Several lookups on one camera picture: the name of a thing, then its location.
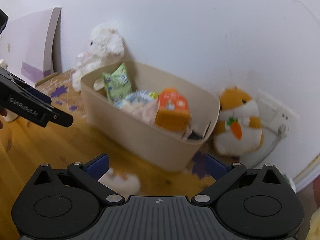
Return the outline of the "white plush slipper toy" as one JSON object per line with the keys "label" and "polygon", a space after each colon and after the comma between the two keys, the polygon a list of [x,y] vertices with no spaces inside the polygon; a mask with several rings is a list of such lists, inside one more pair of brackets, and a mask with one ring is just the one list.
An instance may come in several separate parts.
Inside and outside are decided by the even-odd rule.
{"label": "white plush slipper toy", "polygon": [[122,195],[125,199],[131,195],[139,194],[141,188],[140,179],[137,175],[120,172],[113,168],[109,168],[98,181],[114,192]]}

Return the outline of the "orange vitamin bottle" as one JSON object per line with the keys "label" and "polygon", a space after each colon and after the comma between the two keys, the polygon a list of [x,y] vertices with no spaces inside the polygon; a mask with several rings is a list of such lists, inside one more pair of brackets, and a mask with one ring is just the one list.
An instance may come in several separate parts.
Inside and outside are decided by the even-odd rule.
{"label": "orange vitamin bottle", "polygon": [[183,132],[190,119],[188,102],[178,90],[166,88],[159,94],[155,125],[172,132]]}

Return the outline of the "beige plush sock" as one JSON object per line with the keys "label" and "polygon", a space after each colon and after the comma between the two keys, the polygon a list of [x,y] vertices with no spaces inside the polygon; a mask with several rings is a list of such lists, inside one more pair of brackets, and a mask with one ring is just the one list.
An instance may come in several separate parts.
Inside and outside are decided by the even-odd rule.
{"label": "beige plush sock", "polygon": [[148,125],[154,125],[156,114],[158,111],[158,101],[152,101],[148,103],[125,103],[120,107],[120,110],[127,114],[131,114],[135,118]]}

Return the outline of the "green snack packet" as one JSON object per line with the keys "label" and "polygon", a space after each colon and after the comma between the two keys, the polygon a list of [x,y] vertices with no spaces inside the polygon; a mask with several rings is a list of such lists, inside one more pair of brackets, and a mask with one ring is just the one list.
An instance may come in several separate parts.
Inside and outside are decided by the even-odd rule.
{"label": "green snack packet", "polygon": [[132,93],[131,80],[127,75],[127,68],[123,62],[112,74],[102,74],[104,89],[109,102],[123,100]]}

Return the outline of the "blue white snack packet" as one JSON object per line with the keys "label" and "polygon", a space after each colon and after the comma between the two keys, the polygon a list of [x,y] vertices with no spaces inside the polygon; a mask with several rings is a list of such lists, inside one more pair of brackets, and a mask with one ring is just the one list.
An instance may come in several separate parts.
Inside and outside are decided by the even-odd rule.
{"label": "blue white snack packet", "polygon": [[159,93],[148,90],[137,90],[125,96],[125,98],[118,100],[114,106],[120,109],[124,105],[132,105],[135,103],[148,104],[158,99]]}

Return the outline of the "orange hamster plush with carrot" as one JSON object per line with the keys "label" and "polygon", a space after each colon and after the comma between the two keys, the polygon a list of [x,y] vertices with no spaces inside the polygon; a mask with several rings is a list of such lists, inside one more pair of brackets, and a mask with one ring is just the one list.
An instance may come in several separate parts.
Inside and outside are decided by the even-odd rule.
{"label": "orange hamster plush with carrot", "polygon": [[240,157],[258,150],[263,140],[256,101],[238,87],[225,89],[220,95],[219,118],[213,131],[215,152]]}

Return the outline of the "beige plastic storage bin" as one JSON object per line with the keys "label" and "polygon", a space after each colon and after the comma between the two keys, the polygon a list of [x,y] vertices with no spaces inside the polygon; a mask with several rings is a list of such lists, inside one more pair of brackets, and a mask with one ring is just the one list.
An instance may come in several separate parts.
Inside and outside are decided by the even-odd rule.
{"label": "beige plastic storage bin", "polygon": [[81,96],[88,122],[123,148],[166,171],[183,170],[208,140],[219,116],[219,98],[196,85],[150,65],[125,61],[134,89],[160,92],[176,88],[188,101],[195,120],[194,132],[202,138],[183,139],[155,125],[149,125],[114,107],[107,97],[93,89],[103,73],[112,73],[120,63],[106,65],[81,78]]}

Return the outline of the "white plush lamb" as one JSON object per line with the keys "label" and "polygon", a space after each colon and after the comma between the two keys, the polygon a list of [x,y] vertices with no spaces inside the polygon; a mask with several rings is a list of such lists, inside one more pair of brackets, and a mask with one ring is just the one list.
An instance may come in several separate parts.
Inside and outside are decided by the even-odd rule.
{"label": "white plush lamb", "polygon": [[81,78],[107,64],[120,61],[125,54],[123,38],[116,29],[100,24],[93,28],[86,50],[77,55],[72,74],[72,86],[81,91]]}

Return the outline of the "white wall socket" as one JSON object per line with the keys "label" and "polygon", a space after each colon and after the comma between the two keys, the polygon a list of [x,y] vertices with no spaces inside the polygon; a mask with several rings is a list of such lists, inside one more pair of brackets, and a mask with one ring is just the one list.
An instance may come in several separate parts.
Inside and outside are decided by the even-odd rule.
{"label": "white wall socket", "polygon": [[299,125],[299,115],[270,94],[258,90],[256,103],[261,122],[270,131],[277,134],[281,127],[285,127],[287,133]]}

